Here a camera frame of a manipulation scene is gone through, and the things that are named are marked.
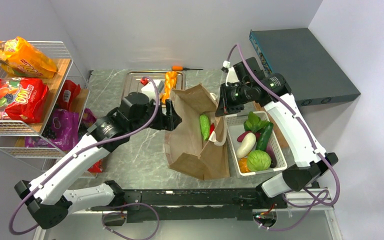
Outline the red chili pepper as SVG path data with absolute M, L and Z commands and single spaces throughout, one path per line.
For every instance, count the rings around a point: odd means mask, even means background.
M 212 123 L 212 124 L 210 125 L 210 128 L 209 128 L 209 135 L 211 135 L 211 134 L 214 132 L 214 130 L 215 130 L 215 124 Z

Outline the green bumpy cucumber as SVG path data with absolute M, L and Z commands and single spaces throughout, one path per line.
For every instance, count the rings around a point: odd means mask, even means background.
M 210 137 L 210 119 L 206 114 L 199 116 L 200 132 L 202 139 L 207 141 Z

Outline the burlap grocery bag pink print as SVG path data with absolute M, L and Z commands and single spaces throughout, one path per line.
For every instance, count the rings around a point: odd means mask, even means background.
M 223 117 L 215 116 L 218 103 L 211 93 L 198 84 L 186 90 L 174 89 L 170 97 L 182 122 L 164 136 L 168 168 L 199 180 L 230 177 L 227 124 Z M 215 141 L 202 137 L 199 121 L 202 114 L 215 125 Z

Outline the white perforated plastic basket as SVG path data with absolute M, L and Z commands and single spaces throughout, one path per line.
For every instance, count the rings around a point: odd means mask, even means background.
M 272 176 L 286 170 L 288 163 L 274 131 L 274 121 L 264 111 L 224 117 L 231 167 L 237 177 Z

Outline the small red snack bag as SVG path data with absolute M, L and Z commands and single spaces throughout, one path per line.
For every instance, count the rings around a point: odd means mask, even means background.
M 79 84 L 66 79 L 56 101 L 57 107 L 69 111 L 73 100 L 80 94 L 80 91 Z

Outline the purple snack bag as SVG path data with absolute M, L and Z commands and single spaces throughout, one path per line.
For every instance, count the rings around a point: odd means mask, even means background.
M 70 151 L 78 143 L 79 114 L 65 109 L 53 110 L 41 136 L 27 136 L 27 148 L 58 148 Z

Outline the red candy bag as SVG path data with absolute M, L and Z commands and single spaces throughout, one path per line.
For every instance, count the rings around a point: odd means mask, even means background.
M 48 93 L 39 78 L 0 78 L 0 120 L 40 123 Z

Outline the magenta sweet potato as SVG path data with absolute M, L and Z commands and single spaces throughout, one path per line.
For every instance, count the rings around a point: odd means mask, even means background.
M 244 140 L 245 136 L 246 136 L 247 134 L 249 134 L 249 133 L 251 133 L 251 131 L 246 131 L 246 132 L 242 133 L 242 134 L 237 138 L 237 141 L 238 141 L 239 143 L 241 143 L 241 142 Z

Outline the green leafy vegetable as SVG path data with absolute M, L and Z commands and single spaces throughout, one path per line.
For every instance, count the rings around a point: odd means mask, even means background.
M 251 131 L 257 133 L 261 129 L 265 128 L 269 124 L 268 120 L 263 120 L 257 116 L 254 112 L 250 111 L 247 115 L 247 120 L 244 121 L 243 127 L 245 131 Z

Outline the white eggplant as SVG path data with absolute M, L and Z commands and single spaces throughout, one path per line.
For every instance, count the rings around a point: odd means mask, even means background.
M 242 140 L 241 145 L 236 151 L 236 157 L 241 159 L 247 156 L 257 142 L 256 135 L 252 132 L 248 133 Z

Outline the orange braided bread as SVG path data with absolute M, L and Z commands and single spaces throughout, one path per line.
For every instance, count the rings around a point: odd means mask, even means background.
M 165 105 L 166 100 L 170 98 L 170 93 L 173 88 L 176 88 L 178 73 L 176 71 L 168 71 L 165 73 L 164 91 L 161 94 L 160 100 Z

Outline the dark green cucumber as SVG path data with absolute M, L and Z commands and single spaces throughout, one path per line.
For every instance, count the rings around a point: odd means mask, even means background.
M 268 122 L 265 127 L 258 131 L 260 133 L 259 139 L 256 142 L 255 149 L 259 151 L 266 151 L 266 148 L 269 144 L 270 137 L 273 133 L 274 124 Z

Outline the purple eggplant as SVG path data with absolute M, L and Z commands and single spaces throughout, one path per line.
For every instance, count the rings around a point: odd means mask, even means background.
M 277 161 L 277 158 L 276 158 L 276 155 L 274 153 L 272 146 L 268 145 L 265 152 L 270 156 L 270 159 L 271 159 L 270 168 L 272 168 L 272 169 L 276 168 L 278 161 Z

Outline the green cabbage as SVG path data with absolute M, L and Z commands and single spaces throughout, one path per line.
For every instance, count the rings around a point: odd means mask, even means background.
M 262 150 L 251 151 L 246 160 L 246 165 L 251 172 L 265 171 L 270 168 L 271 163 L 270 155 Z

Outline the blue grey network switch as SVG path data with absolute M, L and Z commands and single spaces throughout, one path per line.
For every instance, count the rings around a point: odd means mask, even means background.
M 282 74 L 298 106 L 353 102 L 360 91 L 308 28 L 251 30 L 266 74 Z

